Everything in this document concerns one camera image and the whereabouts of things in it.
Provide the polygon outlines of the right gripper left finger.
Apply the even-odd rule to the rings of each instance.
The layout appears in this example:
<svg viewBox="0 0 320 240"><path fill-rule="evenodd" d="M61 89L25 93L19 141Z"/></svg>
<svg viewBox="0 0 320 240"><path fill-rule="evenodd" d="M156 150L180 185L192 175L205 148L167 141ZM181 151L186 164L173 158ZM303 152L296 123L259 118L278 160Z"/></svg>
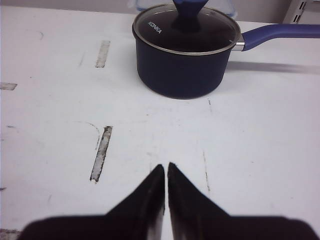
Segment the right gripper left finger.
<svg viewBox="0 0 320 240"><path fill-rule="evenodd" d="M106 214L55 216L28 224L20 240L159 240L165 210L165 173L158 164Z"/></svg>

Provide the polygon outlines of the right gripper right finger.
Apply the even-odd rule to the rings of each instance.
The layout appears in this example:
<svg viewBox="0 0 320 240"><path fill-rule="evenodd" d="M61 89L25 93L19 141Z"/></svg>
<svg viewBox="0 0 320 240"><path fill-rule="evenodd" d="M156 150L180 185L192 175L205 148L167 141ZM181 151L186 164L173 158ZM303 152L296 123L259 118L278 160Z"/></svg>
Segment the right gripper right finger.
<svg viewBox="0 0 320 240"><path fill-rule="evenodd" d="M230 215L169 163L168 205L175 240L317 240L306 222L283 216Z"/></svg>

